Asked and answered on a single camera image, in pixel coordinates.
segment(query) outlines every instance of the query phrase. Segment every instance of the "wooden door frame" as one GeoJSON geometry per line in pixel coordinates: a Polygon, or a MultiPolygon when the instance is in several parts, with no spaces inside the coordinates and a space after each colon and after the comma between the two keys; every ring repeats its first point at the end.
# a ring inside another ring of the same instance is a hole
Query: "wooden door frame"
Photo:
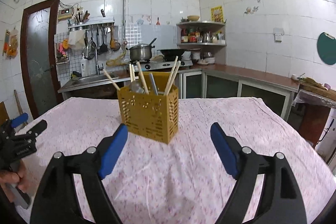
{"type": "Polygon", "coordinates": [[[27,63],[27,24],[29,15],[36,13],[40,10],[50,8],[49,16],[49,29],[48,29],[48,52],[49,52],[49,64],[53,65],[51,69],[51,80],[54,87],[54,92],[56,95],[56,101],[58,104],[63,102],[63,97],[58,90],[60,89],[57,70],[56,70],[56,59],[55,59],[55,50],[54,50],[54,35],[56,34],[56,23],[57,23],[57,14],[58,14],[58,5],[59,0],[46,0],[35,5],[32,5],[23,10],[22,23],[21,23],[21,40],[20,40],[20,55],[21,55],[21,71],[22,79],[25,87],[25,93],[28,101],[28,105],[31,111],[31,115],[34,119],[39,117],[37,106],[34,100],[32,86],[30,84],[29,72],[28,72],[28,63],[27,63]]]}

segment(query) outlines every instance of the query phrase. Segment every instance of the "pot lid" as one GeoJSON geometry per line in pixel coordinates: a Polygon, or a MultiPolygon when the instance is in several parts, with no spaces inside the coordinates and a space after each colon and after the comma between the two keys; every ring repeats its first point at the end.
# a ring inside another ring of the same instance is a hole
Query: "pot lid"
{"type": "Polygon", "coordinates": [[[145,44],[145,43],[143,43],[143,44],[138,44],[138,45],[135,45],[135,46],[133,46],[132,48],[130,48],[130,50],[131,50],[131,49],[137,49],[137,48],[144,48],[144,47],[148,47],[148,44],[145,44]]]}

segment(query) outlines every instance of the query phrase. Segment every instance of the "kitchen utensil holder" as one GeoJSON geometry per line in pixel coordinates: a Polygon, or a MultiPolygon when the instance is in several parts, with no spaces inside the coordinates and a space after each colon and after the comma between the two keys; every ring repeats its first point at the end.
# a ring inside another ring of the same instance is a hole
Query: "kitchen utensil holder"
{"type": "MultiPolygon", "coordinates": [[[[165,90],[169,72],[152,72],[159,92],[165,90]]],[[[121,118],[128,131],[168,144],[179,129],[179,89],[173,85],[167,96],[155,95],[149,72],[143,72],[149,94],[130,91],[118,93],[121,118]]]]}

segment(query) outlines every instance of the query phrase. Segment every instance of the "blue gripper pad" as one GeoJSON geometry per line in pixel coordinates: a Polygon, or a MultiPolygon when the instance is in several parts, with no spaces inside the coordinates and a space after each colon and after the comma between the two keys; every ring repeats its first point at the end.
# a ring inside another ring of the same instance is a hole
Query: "blue gripper pad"
{"type": "Polygon", "coordinates": [[[117,160],[122,152],[125,143],[128,137],[127,126],[121,124],[118,129],[115,131],[113,136],[103,138],[100,144],[97,146],[97,150],[104,150],[104,154],[101,155],[101,164],[100,170],[98,171],[98,175],[100,179],[104,179],[107,175],[111,174],[117,160]],[[108,147],[104,147],[104,141],[110,141],[108,147]]]}
{"type": "Polygon", "coordinates": [[[241,146],[235,138],[226,136],[220,125],[216,122],[211,126],[210,136],[226,172],[229,175],[232,175],[234,179],[237,179],[240,172],[237,165],[239,154],[238,151],[234,151],[233,149],[239,149],[239,147],[241,149],[241,146]]]}
{"type": "Polygon", "coordinates": [[[12,120],[10,126],[11,128],[16,128],[19,125],[23,124],[24,122],[28,121],[28,114],[23,113],[20,116],[16,117],[15,119],[12,120]]]}

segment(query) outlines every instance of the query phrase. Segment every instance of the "silver screw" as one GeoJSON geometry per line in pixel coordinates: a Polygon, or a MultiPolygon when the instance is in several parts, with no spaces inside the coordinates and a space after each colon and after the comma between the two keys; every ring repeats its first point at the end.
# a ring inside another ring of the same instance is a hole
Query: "silver screw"
{"type": "Polygon", "coordinates": [[[245,153],[245,154],[250,154],[252,152],[252,149],[247,147],[247,146],[244,146],[242,148],[242,151],[245,153]]]}
{"type": "Polygon", "coordinates": [[[56,152],[54,154],[54,158],[59,159],[60,157],[62,157],[62,153],[61,152],[56,152]]]}
{"type": "Polygon", "coordinates": [[[89,154],[93,154],[93,153],[95,153],[96,152],[96,148],[94,147],[94,146],[90,146],[87,150],[86,150],[86,152],[88,152],[89,154]]]}
{"type": "Polygon", "coordinates": [[[283,153],[281,153],[281,152],[276,153],[276,156],[280,160],[282,160],[285,157],[285,155],[283,153]]]}

